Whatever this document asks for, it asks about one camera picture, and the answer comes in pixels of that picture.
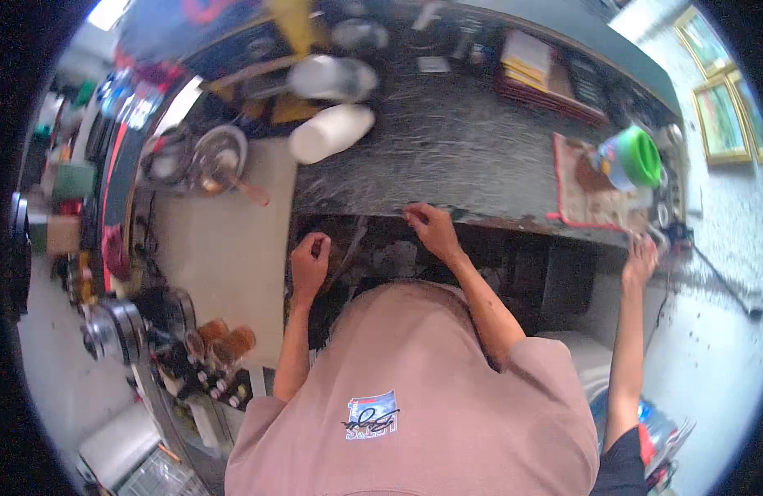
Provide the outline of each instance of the person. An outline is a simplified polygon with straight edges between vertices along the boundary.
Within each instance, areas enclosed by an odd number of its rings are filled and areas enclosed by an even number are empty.
[[[645,467],[640,455],[638,404],[643,386],[643,289],[657,266],[650,236],[630,240],[621,274],[619,328],[615,333],[608,387],[608,420],[599,474],[591,494],[645,496]]]
[[[308,234],[290,257],[273,396],[248,403],[226,494],[585,496],[599,455],[569,350],[525,336],[449,213],[416,203],[404,217],[462,291],[412,281],[360,294],[308,371],[307,318],[331,243]]]

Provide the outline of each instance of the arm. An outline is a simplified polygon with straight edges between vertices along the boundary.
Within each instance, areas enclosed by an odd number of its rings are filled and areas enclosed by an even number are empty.
[[[312,254],[316,246],[320,247],[317,257]],[[330,248],[331,240],[326,234],[309,233],[290,255],[293,296],[273,392],[283,402],[289,402],[307,379],[310,367],[307,321],[312,302],[327,276]]]
[[[648,235],[630,241],[629,259],[621,275],[619,328],[610,367],[603,453],[625,432],[638,426],[643,386],[643,288],[657,266],[657,258],[657,247]]]
[[[404,217],[428,251],[458,279],[478,334],[487,352],[501,366],[511,345],[525,339],[525,333],[462,250],[450,214],[427,203],[413,203],[404,207]]]

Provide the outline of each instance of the gray marble countertop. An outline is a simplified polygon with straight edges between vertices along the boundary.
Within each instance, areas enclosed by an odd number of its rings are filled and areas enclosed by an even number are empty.
[[[557,211],[552,134],[599,143],[595,129],[496,94],[455,70],[420,74],[416,55],[387,61],[376,124],[343,153],[299,165],[294,213],[395,216],[411,202],[457,222],[624,246],[624,234],[547,221]]]

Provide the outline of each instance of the framed picture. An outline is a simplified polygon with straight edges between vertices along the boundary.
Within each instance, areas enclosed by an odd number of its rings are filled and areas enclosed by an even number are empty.
[[[743,114],[726,77],[715,76],[693,93],[707,164],[752,162]]]
[[[726,74],[726,79],[734,88],[737,104],[745,118],[746,131],[751,136],[751,143],[755,148],[756,160],[763,164],[763,119],[756,105],[756,100],[753,99],[751,88],[748,87],[739,71]]]
[[[733,68],[732,59],[726,53],[723,42],[695,7],[690,7],[679,16],[674,22],[674,28],[704,78],[709,79]]]

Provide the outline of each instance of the pink t-shirt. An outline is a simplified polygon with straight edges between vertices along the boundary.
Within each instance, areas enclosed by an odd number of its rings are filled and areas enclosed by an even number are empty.
[[[591,491],[599,457],[559,341],[486,363],[466,304],[427,283],[368,291],[340,315],[296,397],[249,402],[228,496]]]

